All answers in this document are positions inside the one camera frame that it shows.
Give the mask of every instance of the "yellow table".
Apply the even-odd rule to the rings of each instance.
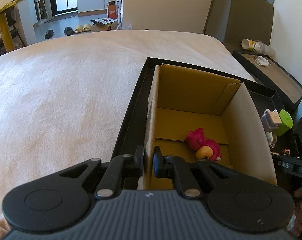
[[[9,31],[9,25],[7,23],[5,11],[8,8],[16,5],[17,3],[21,2],[21,1],[23,1],[23,0],[14,0],[12,2],[9,2],[3,8],[0,9],[0,32],[1,32],[2,40],[3,40],[4,46],[5,46],[6,52],[15,50],[15,46],[14,46],[14,42],[12,39],[12,35]]]

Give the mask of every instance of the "table leg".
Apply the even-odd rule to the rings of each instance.
[[[14,42],[12,39],[12,35],[9,31],[9,25],[7,23],[5,12],[0,14],[0,32],[6,52],[15,50]]]

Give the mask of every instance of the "small figurine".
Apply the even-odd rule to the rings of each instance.
[[[290,149],[283,149],[283,151],[282,151],[282,153],[284,154],[284,155],[290,155]]]
[[[270,148],[274,148],[277,142],[277,136],[272,132],[266,132],[266,137]]]
[[[203,128],[190,131],[184,141],[188,142],[191,150],[196,151],[196,159],[208,159],[216,162],[222,158],[219,145],[215,140],[205,138]]]

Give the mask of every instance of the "metal rivet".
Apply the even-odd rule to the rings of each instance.
[[[109,197],[109,196],[112,196],[112,194],[113,194],[113,191],[108,188],[101,188],[97,192],[97,195],[99,197]]]
[[[188,197],[197,197],[198,195],[200,195],[200,193],[200,190],[195,188],[189,188],[184,192],[184,194]]]

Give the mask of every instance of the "slipper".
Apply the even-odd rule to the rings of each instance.
[[[88,32],[91,30],[91,25],[89,25],[88,23],[84,24],[83,26],[83,32]]]
[[[75,33],[81,33],[83,31],[83,26],[82,25],[77,25],[75,28]]]
[[[48,39],[52,38],[53,34],[54,34],[54,31],[47,30],[45,33],[44,39],[48,40]]]
[[[74,34],[74,30],[71,27],[66,27],[64,29],[64,34],[67,35],[67,36],[71,36],[71,35]]]

